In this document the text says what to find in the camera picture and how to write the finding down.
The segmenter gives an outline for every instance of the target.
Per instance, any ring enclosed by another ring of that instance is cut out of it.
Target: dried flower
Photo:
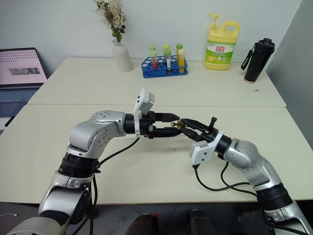
[[[94,12],[102,18],[108,28],[112,30],[112,36],[116,37],[117,41],[122,40],[122,34],[125,33],[124,21],[126,20],[125,14],[122,11],[122,0],[94,0],[97,9]]]

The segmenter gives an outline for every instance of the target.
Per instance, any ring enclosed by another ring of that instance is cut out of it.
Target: dish soap bottle
[[[226,21],[222,27],[217,28],[218,14],[209,14],[214,19],[207,35],[207,47],[204,65],[210,70],[226,70],[239,34],[239,23]],[[235,31],[227,30],[228,26],[235,27]]]

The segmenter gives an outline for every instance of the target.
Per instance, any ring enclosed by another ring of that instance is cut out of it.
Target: test tube
[[[177,56],[177,61],[179,60],[179,54],[178,54],[178,50],[182,49],[182,44],[177,43],[176,44],[176,56]]]
[[[150,51],[151,55],[151,63],[152,63],[152,68],[157,69],[157,52],[155,50]]]
[[[167,73],[172,73],[171,71],[171,51],[165,50],[164,51],[164,61],[167,67]]]
[[[154,45],[150,45],[149,46],[149,51],[153,51],[153,50],[157,50],[157,48],[156,48],[156,46],[154,46]]]
[[[168,44],[164,44],[164,45],[162,46],[162,48],[163,48],[163,52],[164,52],[164,60],[165,60],[165,51],[170,49],[170,45],[168,45]]]
[[[179,72],[184,73],[185,68],[185,53],[186,51],[184,49],[179,49],[178,54],[179,54],[179,59],[178,59],[178,65],[179,65]]]

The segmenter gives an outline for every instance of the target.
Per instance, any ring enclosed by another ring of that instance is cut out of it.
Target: black bottle
[[[267,63],[270,55],[275,51],[275,44],[269,38],[264,38],[255,43],[253,48],[249,51],[246,59],[244,60],[241,68],[244,70],[249,63],[248,69],[245,74],[245,81],[248,83],[254,83],[260,75],[262,69]]]

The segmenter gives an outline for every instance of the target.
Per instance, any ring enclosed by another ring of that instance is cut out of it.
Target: white vase
[[[117,67],[122,72],[128,72],[133,69],[133,64],[129,56],[127,48],[122,45],[121,42],[117,42],[116,39],[112,40],[113,47],[112,53],[117,64]]]

